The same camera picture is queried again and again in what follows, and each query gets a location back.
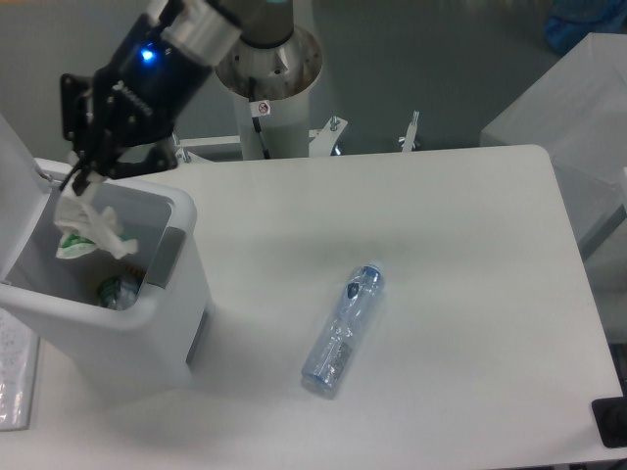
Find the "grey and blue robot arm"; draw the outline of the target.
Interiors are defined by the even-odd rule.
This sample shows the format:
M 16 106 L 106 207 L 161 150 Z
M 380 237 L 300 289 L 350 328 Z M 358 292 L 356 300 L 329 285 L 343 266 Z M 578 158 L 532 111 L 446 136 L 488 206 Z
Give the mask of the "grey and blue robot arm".
M 100 177 L 176 168 L 175 122 L 238 40 L 290 38 L 288 1 L 152 1 L 111 60 L 60 78 L 63 136 L 77 161 L 63 180 L 77 195 Z

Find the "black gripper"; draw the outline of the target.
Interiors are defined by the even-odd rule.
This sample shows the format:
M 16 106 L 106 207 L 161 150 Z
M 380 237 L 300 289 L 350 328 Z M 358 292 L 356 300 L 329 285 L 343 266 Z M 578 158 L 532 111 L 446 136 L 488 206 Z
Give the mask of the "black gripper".
M 123 162 L 122 150 L 108 153 L 106 134 L 117 147 L 134 147 L 168 138 L 179 114 L 211 75 L 160 36 L 162 29 L 142 14 L 110 62 L 92 76 L 64 73 L 60 78 L 63 136 L 78 161 L 65 177 L 82 196 L 97 182 L 125 179 L 177 168 L 168 143 L 152 146 L 139 162 Z

